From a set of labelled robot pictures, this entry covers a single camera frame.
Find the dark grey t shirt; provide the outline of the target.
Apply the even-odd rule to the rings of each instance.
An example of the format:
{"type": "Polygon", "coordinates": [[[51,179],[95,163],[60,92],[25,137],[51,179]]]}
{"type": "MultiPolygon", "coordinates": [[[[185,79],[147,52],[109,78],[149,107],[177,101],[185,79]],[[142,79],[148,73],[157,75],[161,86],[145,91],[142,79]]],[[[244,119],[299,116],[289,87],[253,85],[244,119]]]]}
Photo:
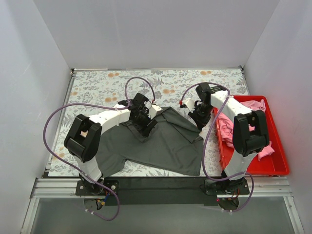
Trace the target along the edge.
{"type": "Polygon", "coordinates": [[[130,121],[101,135],[96,160],[105,177],[122,170],[128,160],[188,176],[200,174],[203,138],[198,128],[172,107],[163,107],[155,119],[148,137],[130,121]]]}

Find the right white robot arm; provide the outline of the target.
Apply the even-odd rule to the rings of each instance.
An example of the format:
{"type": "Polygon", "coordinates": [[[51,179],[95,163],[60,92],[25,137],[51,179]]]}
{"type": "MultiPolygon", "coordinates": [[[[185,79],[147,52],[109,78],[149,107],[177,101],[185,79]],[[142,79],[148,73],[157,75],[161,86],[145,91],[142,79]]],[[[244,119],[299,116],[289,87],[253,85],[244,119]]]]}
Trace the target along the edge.
{"type": "Polygon", "coordinates": [[[213,182],[220,182],[220,187],[227,194],[238,188],[251,161],[270,143],[265,112],[245,107],[231,96],[230,90],[213,82],[194,84],[198,100],[182,97],[179,105],[189,110],[189,117],[197,128],[202,130],[211,118],[214,108],[218,109],[213,121],[224,114],[234,125],[232,142],[234,152],[229,164],[222,172],[222,177],[207,177],[213,182]]]}

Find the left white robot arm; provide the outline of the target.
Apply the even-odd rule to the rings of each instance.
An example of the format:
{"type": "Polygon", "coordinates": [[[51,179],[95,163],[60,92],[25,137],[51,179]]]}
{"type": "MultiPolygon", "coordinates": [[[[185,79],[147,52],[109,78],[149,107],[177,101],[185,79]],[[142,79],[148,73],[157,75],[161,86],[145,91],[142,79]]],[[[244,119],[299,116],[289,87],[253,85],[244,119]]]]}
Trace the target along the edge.
{"type": "Polygon", "coordinates": [[[98,167],[96,153],[98,152],[101,135],[109,129],[128,121],[132,122],[135,129],[147,137],[157,124],[156,115],[162,108],[149,101],[141,93],[133,99],[119,101],[113,108],[99,114],[75,117],[73,124],[64,140],[64,146],[76,159],[80,175],[89,177],[87,189],[93,195],[103,191],[103,177],[98,167]]]}

